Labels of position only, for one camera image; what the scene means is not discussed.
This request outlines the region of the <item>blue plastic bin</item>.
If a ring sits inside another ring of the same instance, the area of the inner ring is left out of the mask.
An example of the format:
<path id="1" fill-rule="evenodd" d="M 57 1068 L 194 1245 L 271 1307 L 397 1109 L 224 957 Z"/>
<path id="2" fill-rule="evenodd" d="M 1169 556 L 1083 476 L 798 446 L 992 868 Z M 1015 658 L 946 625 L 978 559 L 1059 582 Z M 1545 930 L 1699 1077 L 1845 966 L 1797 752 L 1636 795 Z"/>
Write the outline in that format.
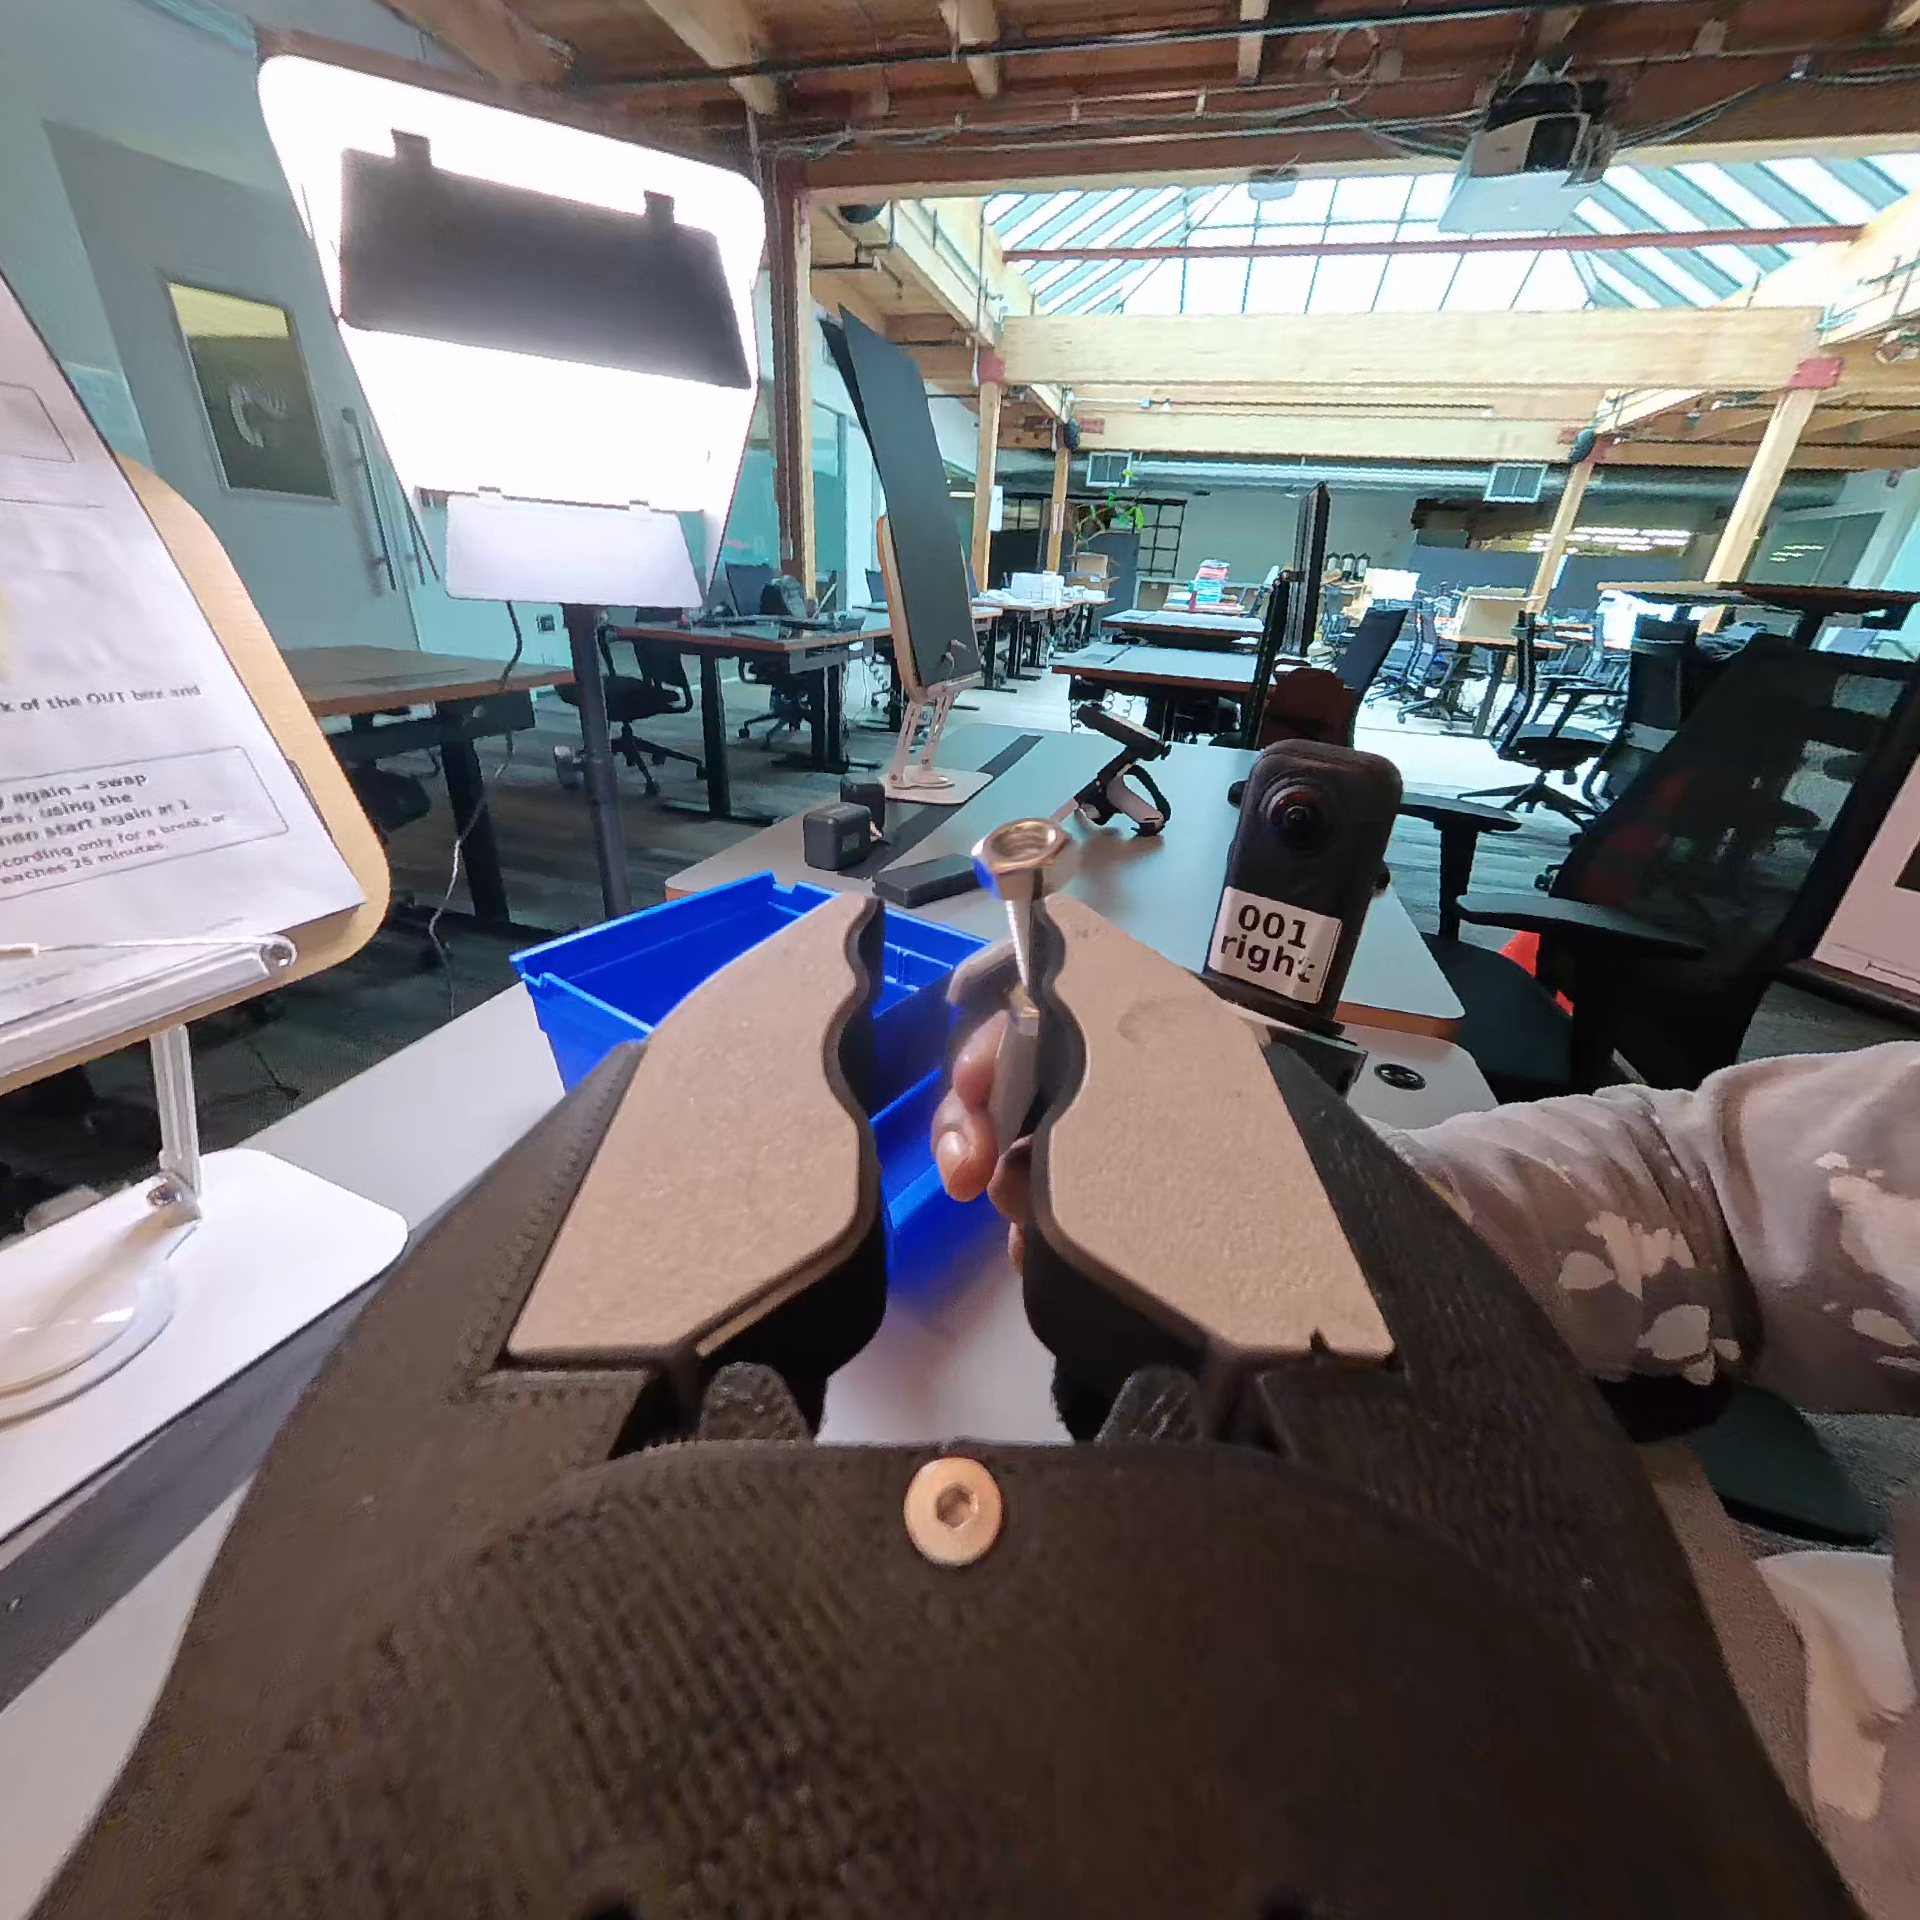
<path id="1" fill-rule="evenodd" d="M 644 1041 L 713 974 L 834 895 L 763 871 L 516 952 L 563 1088 L 580 1086 L 615 1045 Z M 1004 1233 L 989 1197 L 949 1195 L 931 1146 L 949 1068 L 951 975 L 989 942 L 895 905 L 883 909 L 883 938 L 869 1117 L 888 1278 L 895 1290 L 933 1298 L 960 1286 L 964 1267 Z"/>

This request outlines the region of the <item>black phone mount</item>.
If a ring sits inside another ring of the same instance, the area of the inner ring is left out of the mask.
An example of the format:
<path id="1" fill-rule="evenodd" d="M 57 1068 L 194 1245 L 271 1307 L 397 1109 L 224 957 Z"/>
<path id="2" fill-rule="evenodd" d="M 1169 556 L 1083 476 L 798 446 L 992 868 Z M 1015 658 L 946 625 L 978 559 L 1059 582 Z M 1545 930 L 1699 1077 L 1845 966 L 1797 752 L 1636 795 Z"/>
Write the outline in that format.
<path id="1" fill-rule="evenodd" d="M 1126 821 L 1139 838 L 1163 835 L 1173 804 L 1154 780 L 1154 766 L 1173 752 L 1173 744 L 1100 702 L 1080 702 L 1073 707 L 1073 718 L 1116 745 L 1105 767 L 1073 797 L 1079 821 L 1090 829 Z"/>

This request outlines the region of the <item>black monitor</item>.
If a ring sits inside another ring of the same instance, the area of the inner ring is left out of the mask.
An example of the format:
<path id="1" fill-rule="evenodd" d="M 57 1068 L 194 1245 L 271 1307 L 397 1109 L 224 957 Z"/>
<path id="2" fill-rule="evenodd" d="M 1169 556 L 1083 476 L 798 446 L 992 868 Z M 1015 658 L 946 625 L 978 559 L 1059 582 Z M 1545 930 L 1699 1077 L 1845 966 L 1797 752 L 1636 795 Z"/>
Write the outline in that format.
<path id="1" fill-rule="evenodd" d="M 1293 660 L 1306 660 L 1321 633 L 1330 529 L 1332 488 L 1318 481 L 1301 497 L 1293 565 L 1289 567 L 1291 586 L 1283 650 Z"/>

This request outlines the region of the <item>steel hex bolt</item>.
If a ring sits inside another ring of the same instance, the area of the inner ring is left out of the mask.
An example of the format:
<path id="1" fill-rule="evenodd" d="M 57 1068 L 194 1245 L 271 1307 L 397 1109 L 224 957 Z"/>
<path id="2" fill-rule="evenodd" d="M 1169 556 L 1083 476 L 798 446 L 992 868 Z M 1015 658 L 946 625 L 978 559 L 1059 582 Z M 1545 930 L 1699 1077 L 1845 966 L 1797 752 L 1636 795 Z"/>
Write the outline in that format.
<path id="1" fill-rule="evenodd" d="M 1037 900 L 1042 890 L 1038 871 L 1019 871 L 1003 875 L 996 882 L 1004 902 L 1011 927 L 1011 946 L 1015 953 L 1015 982 L 1006 990 L 1006 1011 L 1011 1019 L 1011 1038 L 1030 1044 L 1040 1032 L 1040 1006 L 1034 995 L 1037 985 Z"/>

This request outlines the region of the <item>row of black office chairs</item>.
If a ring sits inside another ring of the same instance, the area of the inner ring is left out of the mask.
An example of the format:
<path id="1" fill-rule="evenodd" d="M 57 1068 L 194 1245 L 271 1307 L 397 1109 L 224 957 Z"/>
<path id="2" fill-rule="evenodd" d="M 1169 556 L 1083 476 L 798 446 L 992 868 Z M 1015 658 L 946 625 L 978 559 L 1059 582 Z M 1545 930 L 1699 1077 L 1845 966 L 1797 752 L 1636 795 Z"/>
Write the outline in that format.
<path id="1" fill-rule="evenodd" d="M 1477 788 L 1507 813 L 1545 809 L 1585 828 L 1676 738 L 1691 693 L 1692 632 L 1676 641 L 1565 635 L 1522 593 L 1470 590 L 1451 614 L 1427 598 L 1377 602 L 1367 627 L 1400 625 L 1360 698 L 1397 718 L 1470 723 L 1522 781 Z"/>

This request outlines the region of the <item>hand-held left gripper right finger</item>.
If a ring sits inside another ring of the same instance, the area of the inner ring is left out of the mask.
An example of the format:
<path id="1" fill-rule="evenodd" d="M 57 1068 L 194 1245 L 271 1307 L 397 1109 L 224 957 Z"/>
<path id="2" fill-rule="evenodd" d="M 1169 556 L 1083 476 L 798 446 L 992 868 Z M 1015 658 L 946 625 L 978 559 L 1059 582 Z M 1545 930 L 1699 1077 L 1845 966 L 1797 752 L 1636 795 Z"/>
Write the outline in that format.
<path id="1" fill-rule="evenodd" d="M 1064 1373 L 1394 1356 L 1255 1019 L 1055 893 L 1034 907 L 1040 1120 L 1023 1293 Z"/>

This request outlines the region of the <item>person's right hand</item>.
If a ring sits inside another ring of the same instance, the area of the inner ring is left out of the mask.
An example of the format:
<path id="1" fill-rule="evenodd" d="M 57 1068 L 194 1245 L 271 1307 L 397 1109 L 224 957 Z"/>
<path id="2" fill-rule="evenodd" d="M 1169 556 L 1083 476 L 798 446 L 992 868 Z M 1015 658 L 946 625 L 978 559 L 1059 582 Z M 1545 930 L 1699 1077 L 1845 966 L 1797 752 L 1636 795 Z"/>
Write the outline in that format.
<path id="1" fill-rule="evenodd" d="M 992 1014 L 959 1048 L 931 1122 L 931 1154 L 951 1197 L 992 1202 L 1006 1221 L 1008 1259 L 1021 1271 L 1034 1214 L 1034 1142 L 1028 1136 L 1003 1142 L 996 1134 L 992 1105 L 1008 1030 L 1011 1014 Z"/>

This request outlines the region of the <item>printed instruction sheet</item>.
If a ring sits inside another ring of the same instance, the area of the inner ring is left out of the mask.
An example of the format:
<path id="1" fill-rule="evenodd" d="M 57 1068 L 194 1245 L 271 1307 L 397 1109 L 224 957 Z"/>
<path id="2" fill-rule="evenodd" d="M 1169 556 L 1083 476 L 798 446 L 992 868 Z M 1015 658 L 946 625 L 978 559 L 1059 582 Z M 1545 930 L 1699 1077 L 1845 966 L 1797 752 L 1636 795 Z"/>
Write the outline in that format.
<path id="1" fill-rule="evenodd" d="M 259 980 L 346 903 L 283 752 L 10 285 L 3 319 L 4 1080 Z"/>

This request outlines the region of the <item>ceiling projector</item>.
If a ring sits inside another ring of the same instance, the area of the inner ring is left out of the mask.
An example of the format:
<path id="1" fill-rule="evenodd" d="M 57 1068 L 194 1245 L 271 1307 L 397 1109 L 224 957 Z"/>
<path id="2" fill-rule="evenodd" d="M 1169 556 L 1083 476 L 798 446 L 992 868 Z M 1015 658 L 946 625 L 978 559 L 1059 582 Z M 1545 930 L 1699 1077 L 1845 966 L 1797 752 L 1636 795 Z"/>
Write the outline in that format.
<path id="1" fill-rule="evenodd" d="M 1618 150 L 1607 78 L 1528 79 L 1495 96 L 1435 226 L 1442 236 L 1558 234 Z"/>

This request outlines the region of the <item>studio light panel on stand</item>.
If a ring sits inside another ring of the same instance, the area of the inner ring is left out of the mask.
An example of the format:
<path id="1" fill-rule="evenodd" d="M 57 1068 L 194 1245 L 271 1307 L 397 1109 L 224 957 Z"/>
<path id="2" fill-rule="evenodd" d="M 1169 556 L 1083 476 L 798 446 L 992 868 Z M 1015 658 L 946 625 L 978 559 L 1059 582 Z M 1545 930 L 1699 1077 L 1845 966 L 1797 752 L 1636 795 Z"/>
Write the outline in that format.
<path id="1" fill-rule="evenodd" d="M 706 602 L 767 239 L 727 165 L 293 54 L 260 114 L 454 600 L 563 607 L 607 917 L 632 909 L 599 625 Z"/>

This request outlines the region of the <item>grey door with dark window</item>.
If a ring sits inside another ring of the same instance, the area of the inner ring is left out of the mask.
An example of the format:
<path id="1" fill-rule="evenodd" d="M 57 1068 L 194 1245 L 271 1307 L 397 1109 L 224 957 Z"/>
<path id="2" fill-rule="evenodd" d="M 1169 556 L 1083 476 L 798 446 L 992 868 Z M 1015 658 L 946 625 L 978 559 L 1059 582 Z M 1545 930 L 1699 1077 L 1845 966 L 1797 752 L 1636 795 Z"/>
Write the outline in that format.
<path id="1" fill-rule="evenodd" d="M 415 650 L 392 488 L 284 191 L 50 121 L 151 451 L 286 650 Z"/>

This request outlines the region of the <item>tall wooden desk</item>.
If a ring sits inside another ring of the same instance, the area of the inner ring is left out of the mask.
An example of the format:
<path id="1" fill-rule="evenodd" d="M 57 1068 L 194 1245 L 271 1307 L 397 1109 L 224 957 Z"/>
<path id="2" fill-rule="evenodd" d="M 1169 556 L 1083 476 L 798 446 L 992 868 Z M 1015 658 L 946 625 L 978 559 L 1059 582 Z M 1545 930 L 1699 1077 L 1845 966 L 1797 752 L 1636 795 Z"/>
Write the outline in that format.
<path id="1" fill-rule="evenodd" d="M 1919 605 L 1914 590 L 1783 582 L 1603 582 L 1600 593 L 1675 607 L 1754 607 L 1794 615 L 1793 640 L 1810 645 L 1831 624 L 1899 632 Z"/>

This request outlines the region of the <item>wooden document stand white base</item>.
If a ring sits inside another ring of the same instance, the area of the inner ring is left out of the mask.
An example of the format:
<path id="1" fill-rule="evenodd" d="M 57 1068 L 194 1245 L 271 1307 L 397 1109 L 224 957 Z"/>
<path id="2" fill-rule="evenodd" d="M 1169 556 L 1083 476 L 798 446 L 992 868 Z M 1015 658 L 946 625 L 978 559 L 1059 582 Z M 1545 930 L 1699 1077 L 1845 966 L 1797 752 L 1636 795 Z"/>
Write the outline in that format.
<path id="1" fill-rule="evenodd" d="M 3 1524 L 13 1543 L 403 1251 L 403 1216 L 260 1147 L 206 1152 L 190 1023 L 356 955 L 391 902 L 386 853 L 221 539 L 169 481 L 120 468 L 288 761 L 343 905 L 277 923 L 260 978 L 116 1032 L 156 1084 L 156 1174 L 4 1239 Z"/>

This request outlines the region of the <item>black mesh office chair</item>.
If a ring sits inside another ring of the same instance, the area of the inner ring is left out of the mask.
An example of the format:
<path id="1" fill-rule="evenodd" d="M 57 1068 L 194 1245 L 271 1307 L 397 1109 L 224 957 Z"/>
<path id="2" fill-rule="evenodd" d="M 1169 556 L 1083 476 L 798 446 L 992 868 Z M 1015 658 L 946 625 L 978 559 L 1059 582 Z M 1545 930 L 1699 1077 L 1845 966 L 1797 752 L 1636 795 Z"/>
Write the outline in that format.
<path id="1" fill-rule="evenodd" d="M 1440 835 L 1455 1033 L 1501 1101 L 1628 1075 L 1694 1090 L 1737 1061 L 1773 982 L 1813 957 L 1919 747 L 1917 662 L 1756 638 L 1568 847 L 1549 890 L 1474 888 L 1493 813 L 1407 795 Z M 1543 975 L 1501 953 L 1543 936 Z"/>

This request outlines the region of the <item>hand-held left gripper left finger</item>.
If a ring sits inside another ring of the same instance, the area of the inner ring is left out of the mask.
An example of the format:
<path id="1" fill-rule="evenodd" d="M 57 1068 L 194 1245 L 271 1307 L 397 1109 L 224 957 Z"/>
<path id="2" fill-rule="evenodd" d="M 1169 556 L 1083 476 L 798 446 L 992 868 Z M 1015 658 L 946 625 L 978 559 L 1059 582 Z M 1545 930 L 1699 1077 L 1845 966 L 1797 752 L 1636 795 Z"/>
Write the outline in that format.
<path id="1" fill-rule="evenodd" d="M 870 1048 L 881 949 L 881 902 L 840 892 L 660 1019 L 509 1356 L 696 1373 L 853 1259 L 881 1219 L 881 1172 L 845 1045 Z"/>

